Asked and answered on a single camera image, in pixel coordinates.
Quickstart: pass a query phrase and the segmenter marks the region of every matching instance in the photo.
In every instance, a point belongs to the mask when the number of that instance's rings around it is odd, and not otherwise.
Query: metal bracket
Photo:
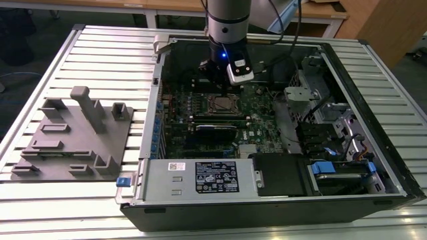
[[[262,189],[265,187],[265,181],[263,181],[263,172],[255,171],[255,183],[257,187]]]
[[[165,53],[170,49],[170,47],[169,47],[170,44],[171,44],[170,35],[169,34],[158,34],[154,37],[154,42],[153,42],[154,53],[155,54]]]

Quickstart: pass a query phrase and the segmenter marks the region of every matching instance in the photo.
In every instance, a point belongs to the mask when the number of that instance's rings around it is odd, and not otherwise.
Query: white sticker
[[[123,4],[126,7],[134,7],[134,8],[142,8],[143,5],[142,4]]]
[[[186,170],[186,163],[185,162],[170,162],[169,163],[169,170],[170,171],[185,171]]]
[[[332,15],[332,18],[333,18],[333,19],[346,19],[348,16],[344,16],[344,15]]]

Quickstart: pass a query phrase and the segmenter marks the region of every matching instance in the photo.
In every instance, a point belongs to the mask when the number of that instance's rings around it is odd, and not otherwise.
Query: wooden table
[[[147,26],[151,29],[158,28],[157,18],[159,15],[206,16],[201,0],[3,0],[0,7],[145,14]],[[303,23],[328,25],[324,37],[334,38],[349,14],[337,12],[329,3],[307,2],[302,5],[302,17]]]
[[[157,15],[206,16],[201,0],[147,0],[145,8],[155,10]],[[348,18],[349,14],[346,12],[337,12],[330,3],[307,2],[302,5],[302,22],[328,25],[324,38],[336,37]],[[293,22],[298,22],[298,17],[294,17]]]

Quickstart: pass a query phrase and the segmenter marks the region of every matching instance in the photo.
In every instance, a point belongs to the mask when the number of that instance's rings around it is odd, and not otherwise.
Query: motherboard
[[[230,94],[166,84],[163,104],[169,159],[247,158],[282,153],[274,94],[247,84]]]

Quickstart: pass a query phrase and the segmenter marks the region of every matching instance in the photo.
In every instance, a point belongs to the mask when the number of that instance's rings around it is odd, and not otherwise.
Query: connector
[[[253,71],[255,75],[267,72],[265,61],[253,64]]]

